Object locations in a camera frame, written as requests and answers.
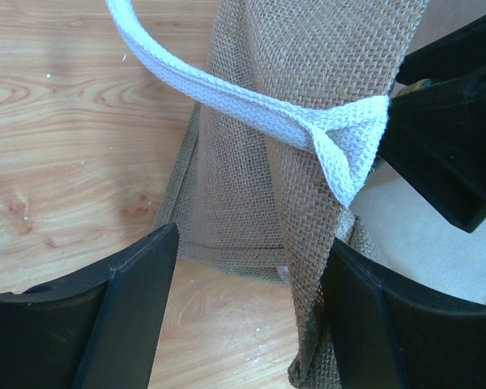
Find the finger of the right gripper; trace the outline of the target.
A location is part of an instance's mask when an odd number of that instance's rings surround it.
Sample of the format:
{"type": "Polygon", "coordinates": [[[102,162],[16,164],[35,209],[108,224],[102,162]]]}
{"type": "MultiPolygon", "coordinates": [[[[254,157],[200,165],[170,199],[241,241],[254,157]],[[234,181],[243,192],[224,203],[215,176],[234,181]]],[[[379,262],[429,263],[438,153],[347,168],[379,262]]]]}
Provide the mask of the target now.
{"type": "Polygon", "coordinates": [[[486,218],[486,15],[410,53],[379,155],[453,226],[486,218]]]}

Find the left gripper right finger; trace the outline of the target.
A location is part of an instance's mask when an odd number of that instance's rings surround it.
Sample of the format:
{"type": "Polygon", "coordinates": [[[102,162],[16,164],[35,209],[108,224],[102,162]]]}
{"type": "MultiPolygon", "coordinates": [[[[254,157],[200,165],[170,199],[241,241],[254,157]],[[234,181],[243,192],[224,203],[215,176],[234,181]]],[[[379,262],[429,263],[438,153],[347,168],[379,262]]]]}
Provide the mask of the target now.
{"type": "Polygon", "coordinates": [[[486,305],[428,288],[335,240],[325,313],[344,388],[486,388],[486,305]]]}

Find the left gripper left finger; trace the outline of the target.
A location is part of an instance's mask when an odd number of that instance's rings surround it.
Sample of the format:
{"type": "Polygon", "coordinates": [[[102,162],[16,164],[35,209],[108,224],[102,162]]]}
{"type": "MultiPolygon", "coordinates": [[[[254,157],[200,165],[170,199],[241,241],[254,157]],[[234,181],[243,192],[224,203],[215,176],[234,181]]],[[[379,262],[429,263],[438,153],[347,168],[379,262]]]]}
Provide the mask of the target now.
{"type": "Polygon", "coordinates": [[[0,388],[145,388],[177,259],[167,224],[23,293],[0,293],[0,388]]]}

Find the burlap canvas bag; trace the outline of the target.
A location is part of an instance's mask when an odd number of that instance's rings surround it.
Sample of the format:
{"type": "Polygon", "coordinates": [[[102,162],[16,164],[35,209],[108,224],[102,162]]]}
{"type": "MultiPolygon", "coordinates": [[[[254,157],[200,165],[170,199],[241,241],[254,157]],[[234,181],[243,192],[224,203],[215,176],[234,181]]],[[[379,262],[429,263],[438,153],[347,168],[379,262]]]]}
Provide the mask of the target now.
{"type": "Polygon", "coordinates": [[[404,58],[486,15],[486,1],[223,1],[207,68],[172,55],[129,1],[107,4],[133,55],[195,102],[156,223],[178,254],[286,284],[296,388],[344,388],[325,313],[335,240],[486,305],[486,218],[453,226],[379,155],[404,58]]]}

